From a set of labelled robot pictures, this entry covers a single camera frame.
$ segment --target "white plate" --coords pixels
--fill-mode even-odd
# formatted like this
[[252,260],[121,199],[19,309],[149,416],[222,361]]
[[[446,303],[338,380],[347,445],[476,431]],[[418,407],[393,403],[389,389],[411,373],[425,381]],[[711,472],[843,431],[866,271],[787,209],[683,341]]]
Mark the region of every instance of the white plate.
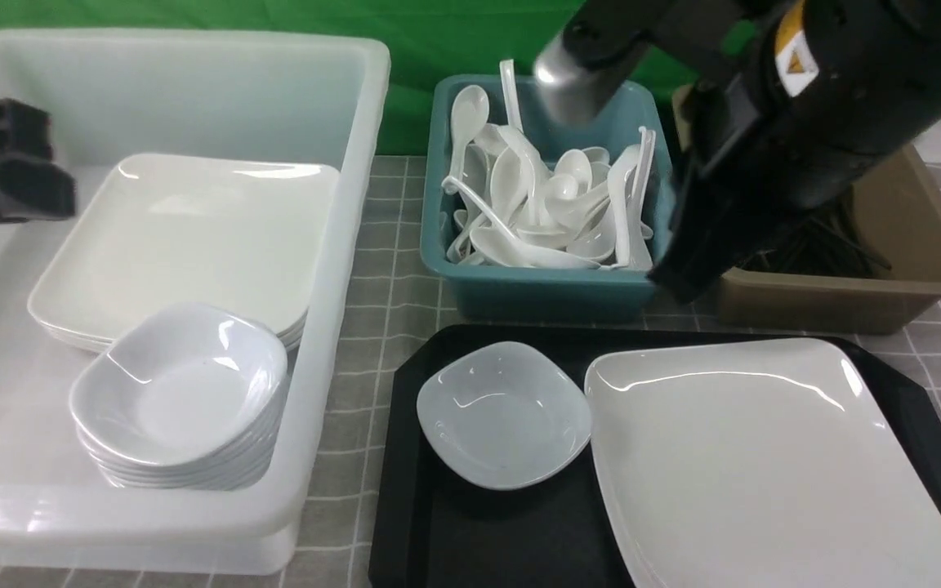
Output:
[[39,323],[114,341],[201,301],[285,332],[303,320],[339,172],[175,155],[108,175],[29,298]]
[[586,397],[639,588],[941,587],[941,516],[832,344],[609,354]]
[[423,384],[423,434],[441,461],[482,488],[515,490],[560,472],[591,434],[579,388],[544,354],[496,343]]
[[246,431],[287,367],[283,344],[264,328],[212,306],[169,306],[86,368],[71,416],[124,461],[188,464]]

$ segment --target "warning label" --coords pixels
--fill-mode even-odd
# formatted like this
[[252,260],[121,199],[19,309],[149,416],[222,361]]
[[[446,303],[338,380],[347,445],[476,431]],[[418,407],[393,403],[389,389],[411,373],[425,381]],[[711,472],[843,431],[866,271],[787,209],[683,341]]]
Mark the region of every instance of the warning label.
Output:
[[776,33],[776,70],[787,94],[794,97],[818,78],[818,64],[811,56],[804,34],[804,3],[798,0],[783,16]]

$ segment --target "brown plastic bin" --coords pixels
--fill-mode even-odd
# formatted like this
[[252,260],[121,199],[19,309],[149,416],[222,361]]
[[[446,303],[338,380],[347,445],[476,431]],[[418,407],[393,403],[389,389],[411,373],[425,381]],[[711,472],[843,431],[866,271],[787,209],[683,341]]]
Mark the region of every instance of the brown plastic bin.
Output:
[[[687,124],[677,111],[682,148]],[[730,270],[718,286],[718,319],[744,327],[888,334],[941,298],[941,193],[912,146],[854,186],[863,245],[892,265],[879,279]]]

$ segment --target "black tray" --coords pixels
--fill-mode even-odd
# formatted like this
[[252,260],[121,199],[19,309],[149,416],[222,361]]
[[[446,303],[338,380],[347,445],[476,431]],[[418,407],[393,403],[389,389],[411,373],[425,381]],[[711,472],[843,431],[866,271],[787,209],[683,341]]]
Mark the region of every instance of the black tray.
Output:
[[[612,351],[773,338],[479,325],[438,332],[395,373],[369,560],[373,588],[634,587],[589,449],[559,475],[513,492],[475,487],[442,464],[421,434],[416,395],[445,365],[490,343],[522,341],[582,387],[591,361]],[[824,339],[862,373],[941,511],[941,423],[925,388],[857,345]]]

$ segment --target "gray checkered tablecloth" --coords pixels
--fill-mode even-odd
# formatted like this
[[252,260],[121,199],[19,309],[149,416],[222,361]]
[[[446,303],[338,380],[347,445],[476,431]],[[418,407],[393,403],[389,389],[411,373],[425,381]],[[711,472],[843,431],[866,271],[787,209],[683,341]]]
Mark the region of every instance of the gray checkered tablecloth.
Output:
[[[462,321],[445,284],[419,258],[425,166],[407,157],[373,164],[336,375],[299,547],[287,568],[272,577],[1,568],[0,588],[367,587],[392,373],[434,332]],[[931,171],[941,186],[941,167]],[[734,331],[716,321],[713,301],[678,306],[665,297],[624,327]],[[941,304],[899,334],[854,339],[925,385],[941,417]]]

